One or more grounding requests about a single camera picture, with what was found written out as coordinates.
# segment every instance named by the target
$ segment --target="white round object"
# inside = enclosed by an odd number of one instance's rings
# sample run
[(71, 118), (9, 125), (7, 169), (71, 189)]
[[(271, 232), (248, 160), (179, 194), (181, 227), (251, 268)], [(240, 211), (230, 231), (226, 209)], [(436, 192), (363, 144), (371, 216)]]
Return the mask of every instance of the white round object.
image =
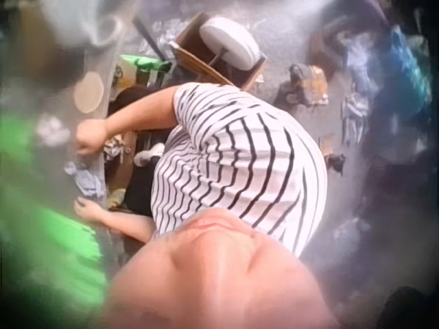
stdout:
[(200, 35), (214, 54), (217, 55), (222, 48), (226, 48), (227, 53), (222, 56), (222, 60), (239, 70), (250, 70), (261, 57), (258, 44), (252, 35), (230, 19), (209, 19), (200, 27)]
[(104, 84), (96, 72), (87, 72), (73, 91), (73, 99), (78, 110), (84, 114), (92, 113), (104, 96)]

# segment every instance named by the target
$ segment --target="black pants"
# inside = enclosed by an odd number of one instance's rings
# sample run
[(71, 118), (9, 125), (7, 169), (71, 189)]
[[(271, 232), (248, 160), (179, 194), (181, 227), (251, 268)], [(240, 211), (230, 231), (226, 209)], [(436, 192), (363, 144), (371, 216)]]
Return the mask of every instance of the black pants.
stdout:
[(153, 156), (145, 167), (133, 167), (123, 201), (134, 214), (152, 217), (152, 182), (159, 160), (160, 157)]

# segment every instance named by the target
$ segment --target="fist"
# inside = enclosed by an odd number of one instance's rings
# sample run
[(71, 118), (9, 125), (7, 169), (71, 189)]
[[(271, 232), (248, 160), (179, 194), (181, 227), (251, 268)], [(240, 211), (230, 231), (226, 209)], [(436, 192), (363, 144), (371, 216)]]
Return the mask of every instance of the fist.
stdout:
[(99, 152), (107, 139), (104, 119), (89, 119), (81, 122), (76, 130), (78, 154), (86, 156)]

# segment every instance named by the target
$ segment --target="black and white striped shirt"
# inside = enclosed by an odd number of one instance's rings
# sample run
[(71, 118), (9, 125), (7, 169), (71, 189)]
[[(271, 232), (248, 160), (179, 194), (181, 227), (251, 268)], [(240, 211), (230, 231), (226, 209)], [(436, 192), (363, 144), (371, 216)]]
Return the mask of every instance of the black and white striped shirt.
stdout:
[(232, 86), (189, 83), (174, 96), (179, 123), (154, 174), (159, 234), (205, 208), (226, 208), (299, 256), (324, 210), (318, 146), (287, 113)]

